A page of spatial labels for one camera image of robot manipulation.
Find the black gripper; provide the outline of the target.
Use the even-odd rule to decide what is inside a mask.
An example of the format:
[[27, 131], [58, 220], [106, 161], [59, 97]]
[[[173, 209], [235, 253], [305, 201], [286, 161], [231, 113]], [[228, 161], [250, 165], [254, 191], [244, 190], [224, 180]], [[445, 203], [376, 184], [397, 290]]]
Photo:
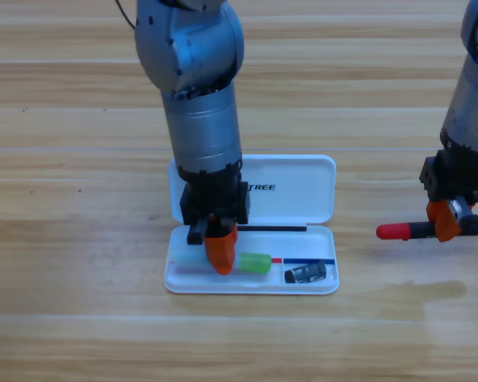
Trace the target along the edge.
[[419, 180], [429, 199], [427, 217], [440, 242], [478, 223], [478, 216], [472, 212], [478, 203], [478, 151], [439, 150], [425, 159]]
[[205, 237], [206, 258], [219, 275], [228, 275], [235, 261], [238, 230], [231, 224], [249, 222], [249, 184], [242, 180], [241, 169], [242, 160], [212, 173], [178, 167], [186, 183], [180, 207], [183, 223], [190, 227], [187, 243], [200, 245], [210, 233], [212, 237]]

